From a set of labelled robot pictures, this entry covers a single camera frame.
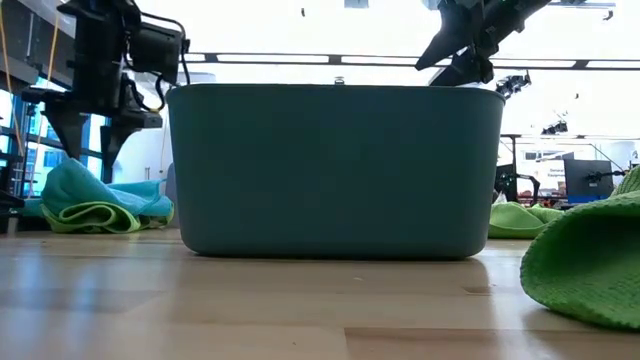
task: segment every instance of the fluorescent light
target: fluorescent light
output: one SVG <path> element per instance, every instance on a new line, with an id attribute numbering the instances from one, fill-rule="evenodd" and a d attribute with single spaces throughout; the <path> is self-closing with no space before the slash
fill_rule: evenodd
<path id="1" fill-rule="evenodd" d="M 281 62 L 281 63 L 328 63 L 329 57 L 325 55 L 242 55 L 221 54 L 219 62 Z"/>
<path id="2" fill-rule="evenodd" d="M 389 64 L 389 65 L 414 65 L 417 57 L 380 57 L 380 56 L 343 56 L 342 62 L 347 64 Z"/>
<path id="3" fill-rule="evenodd" d="M 587 140 L 640 140 L 640 136 L 616 136 L 616 135 L 584 135 Z"/>
<path id="4" fill-rule="evenodd" d="M 570 68 L 575 65 L 573 60 L 507 60 L 507 59 L 490 59 L 493 66 L 496 67 L 541 67 L 541 68 L 555 68 L 566 67 Z"/>
<path id="5" fill-rule="evenodd" d="M 207 57 L 204 54 L 184 54 L 186 61 L 207 61 Z"/>
<path id="6" fill-rule="evenodd" d="M 440 61 L 438 61 L 436 63 L 436 65 L 438 65 L 438 66 L 449 66 L 449 65 L 451 65 L 451 59 L 447 58 L 447 59 L 444 59 L 444 60 L 440 60 Z"/>
<path id="7" fill-rule="evenodd" d="M 637 68 L 640 69 L 640 61 L 600 61 L 593 60 L 589 61 L 587 64 L 588 68 L 620 68 L 620 69 L 630 69 Z"/>

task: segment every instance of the wooden tabletop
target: wooden tabletop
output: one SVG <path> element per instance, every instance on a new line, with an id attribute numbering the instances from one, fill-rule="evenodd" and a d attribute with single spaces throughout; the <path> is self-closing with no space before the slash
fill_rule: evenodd
<path id="1" fill-rule="evenodd" d="M 529 299 L 523 241 L 461 262 L 198 257 L 175 230 L 0 240 L 0 359 L 639 359 Z"/>

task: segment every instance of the green towel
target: green towel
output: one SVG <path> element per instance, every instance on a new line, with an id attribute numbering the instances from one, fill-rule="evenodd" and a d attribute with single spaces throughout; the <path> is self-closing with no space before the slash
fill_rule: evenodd
<path id="1" fill-rule="evenodd" d="M 161 181 L 105 185 L 75 159 L 47 175 L 41 199 L 25 202 L 24 216 L 47 219 L 57 233 L 127 233 L 168 224 L 173 203 Z"/>
<path id="2" fill-rule="evenodd" d="M 41 205 L 44 217 L 56 233 L 130 233 L 167 225 L 173 216 L 133 216 L 126 209 L 107 202 L 70 206 L 58 215 Z"/>
<path id="3" fill-rule="evenodd" d="M 562 214 L 560 210 L 539 206 L 526 209 L 518 203 L 495 204 L 491 207 L 489 238 L 533 239 Z"/>
<path id="4" fill-rule="evenodd" d="M 567 211 L 522 260 L 524 291 L 549 309 L 640 330 L 640 168 L 606 200 Z"/>

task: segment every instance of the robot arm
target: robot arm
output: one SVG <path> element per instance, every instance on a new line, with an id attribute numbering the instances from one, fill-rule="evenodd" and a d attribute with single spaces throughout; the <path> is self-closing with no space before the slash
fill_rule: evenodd
<path id="1" fill-rule="evenodd" d="M 135 82 L 123 70 L 156 75 L 164 106 L 161 81 L 177 85 L 178 64 L 181 57 L 185 63 L 189 40 L 182 26 L 176 31 L 144 23 L 142 17 L 151 15 L 141 12 L 133 0 L 69 0 L 58 11 L 76 18 L 75 56 L 67 64 L 74 71 L 72 89 L 29 88 L 22 97 L 31 103 L 44 102 L 43 113 L 67 155 L 76 159 L 86 121 L 82 114 L 111 118 L 111 126 L 100 131 L 103 164 L 109 169 L 131 134 L 162 127 L 160 115 L 144 105 Z"/>
<path id="2" fill-rule="evenodd" d="M 434 86 L 458 86 L 493 79 L 489 57 L 514 31 L 524 30 L 529 16 L 551 0 L 441 0 L 442 26 L 415 67 L 423 70 L 452 56 L 451 65 L 432 81 Z"/>

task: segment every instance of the wooden table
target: wooden table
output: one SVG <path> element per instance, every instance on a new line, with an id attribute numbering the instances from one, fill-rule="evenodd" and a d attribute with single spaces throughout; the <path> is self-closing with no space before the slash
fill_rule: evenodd
<path id="1" fill-rule="evenodd" d="M 522 241 L 462 262 L 220 260 L 174 230 L 0 240 L 0 359 L 638 359 L 552 314 Z"/>

